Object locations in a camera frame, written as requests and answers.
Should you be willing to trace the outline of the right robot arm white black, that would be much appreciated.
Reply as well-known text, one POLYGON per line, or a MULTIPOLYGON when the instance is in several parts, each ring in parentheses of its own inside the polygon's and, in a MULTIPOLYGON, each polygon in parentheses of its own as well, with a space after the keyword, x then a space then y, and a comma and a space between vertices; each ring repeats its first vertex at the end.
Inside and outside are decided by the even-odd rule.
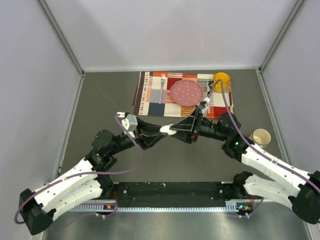
POLYGON ((263 179, 252 173, 234 177, 233 192, 239 198, 247 195, 272 200, 291 209, 300 219, 317 224, 320 221, 320 172, 298 169, 267 153, 240 132, 240 123, 232 113, 223 113, 211 123, 195 110, 184 120, 172 124, 168 134, 186 143, 199 136, 223 141, 222 150, 232 159, 266 175, 263 179))

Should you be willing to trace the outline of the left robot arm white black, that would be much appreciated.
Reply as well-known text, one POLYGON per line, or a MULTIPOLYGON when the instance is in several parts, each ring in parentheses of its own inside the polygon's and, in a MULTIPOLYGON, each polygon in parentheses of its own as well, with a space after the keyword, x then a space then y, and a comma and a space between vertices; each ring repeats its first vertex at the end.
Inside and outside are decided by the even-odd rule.
POLYGON ((123 133, 101 130, 92 142, 93 149, 74 167, 52 182, 36 190, 29 188, 19 195, 16 224, 24 224, 34 236, 50 227, 70 209, 99 197, 109 198, 114 191, 110 169, 116 163, 114 155, 137 147, 139 152, 153 147, 161 139, 175 135, 172 125, 149 124, 135 115, 117 114, 116 122, 123 133))

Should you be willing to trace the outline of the white earbud case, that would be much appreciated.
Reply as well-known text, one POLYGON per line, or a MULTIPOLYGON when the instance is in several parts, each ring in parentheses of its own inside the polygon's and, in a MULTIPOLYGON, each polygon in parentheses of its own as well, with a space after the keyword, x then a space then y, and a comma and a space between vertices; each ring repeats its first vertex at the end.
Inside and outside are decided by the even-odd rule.
POLYGON ((177 131, 174 130, 174 129, 171 129, 171 126, 172 126, 172 124, 164 125, 159 129, 159 132, 160 133, 165 133, 168 136, 173 136, 173 135, 175 135, 177 133, 177 131))

